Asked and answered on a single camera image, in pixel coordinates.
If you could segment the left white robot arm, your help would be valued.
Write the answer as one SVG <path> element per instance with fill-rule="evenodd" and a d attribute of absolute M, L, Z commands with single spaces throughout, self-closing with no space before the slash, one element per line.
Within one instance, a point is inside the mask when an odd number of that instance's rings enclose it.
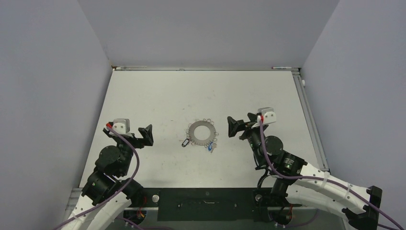
<path fill-rule="evenodd" d="M 103 132 L 115 141 L 101 149 L 76 206 L 58 230 L 104 230 L 125 208 L 147 203 L 143 186 L 134 180 L 140 166 L 137 149 L 154 144 L 152 125 L 140 127 L 137 138 L 129 121 L 108 122 Z"/>

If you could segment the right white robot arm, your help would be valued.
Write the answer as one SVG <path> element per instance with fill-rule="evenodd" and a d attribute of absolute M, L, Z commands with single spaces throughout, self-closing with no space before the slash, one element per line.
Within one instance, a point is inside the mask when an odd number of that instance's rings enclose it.
<path fill-rule="evenodd" d="M 357 230 L 377 229 L 382 199 L 379 187 L 352 185 L 284 150 L 280 138 L 264 134 L 268 125 L 277 120 L 272 108 L 248 113 L 248 118 L 244 121 L 228 116 L 228 136 L 242 132 L 239 139 L 248 141 L 256 169 L 266 172 L 259 186 L 266 177 L 275 178 L 270 192 L 262 195 L 258 205 L 269 202 L 282 207 L 314 207 L 342 218 Z"/>

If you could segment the silver perforated ring disc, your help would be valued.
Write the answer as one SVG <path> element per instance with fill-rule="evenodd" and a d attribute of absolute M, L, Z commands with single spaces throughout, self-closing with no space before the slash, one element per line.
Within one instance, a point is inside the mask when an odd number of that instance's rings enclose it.
<path fill-rule="evenodd" d="M 193 146 L 209 147 L 218 139 L 218 132 L 214 126 L 214 121 L 210 118 L 196 119 L 189 123 L 186 130 L 186 138 Z"/>

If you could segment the blue headed key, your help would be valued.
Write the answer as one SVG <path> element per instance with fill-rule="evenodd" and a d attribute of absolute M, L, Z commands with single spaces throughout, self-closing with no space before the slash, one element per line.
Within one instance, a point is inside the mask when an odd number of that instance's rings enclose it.
<path fill-rule="evenodd" d="M 211 142 L 208 146 L 208 151 L 210 153 L 213 153 L 214 149 L 217 147 L 217 143 L 216 142 Z"/>

